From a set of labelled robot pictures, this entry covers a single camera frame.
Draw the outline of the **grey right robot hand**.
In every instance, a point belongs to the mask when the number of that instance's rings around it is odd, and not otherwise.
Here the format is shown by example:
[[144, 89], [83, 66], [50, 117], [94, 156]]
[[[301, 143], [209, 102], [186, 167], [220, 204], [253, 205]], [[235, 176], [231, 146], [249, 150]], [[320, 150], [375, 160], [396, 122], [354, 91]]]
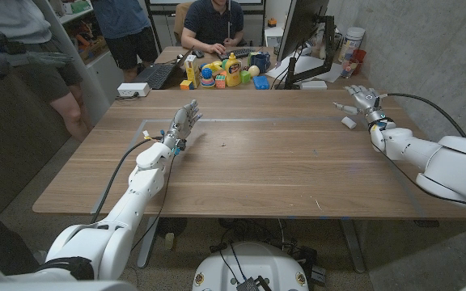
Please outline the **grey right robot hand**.
[[379, 95], [373, 88], [367, 89], [364, 86], [352, 85], [345, 86], [345, 89], [353, 98], [354, 105], [334, 103], [336, 109], [349, 115], [362, 114], [368, 123], [368, 130], [371, 130], [374, 125], [380, 131], [396, 128], [394, 120], [386, 115], [380, 105], [383, 96]]

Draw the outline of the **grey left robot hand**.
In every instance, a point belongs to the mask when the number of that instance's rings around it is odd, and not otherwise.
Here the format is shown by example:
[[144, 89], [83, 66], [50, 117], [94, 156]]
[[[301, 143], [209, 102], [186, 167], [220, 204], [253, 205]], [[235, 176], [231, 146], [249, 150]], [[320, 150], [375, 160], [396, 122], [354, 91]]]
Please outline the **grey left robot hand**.
[[171, 150], [184, 150], [186, 138], [191, 133], [193, 126], [202, 117], [202, 114], [198, 114], [198, 111], [198, 103], [195, 99], [180, 108], [174, 115], [168, 131], [163, 137], [163, 144]]

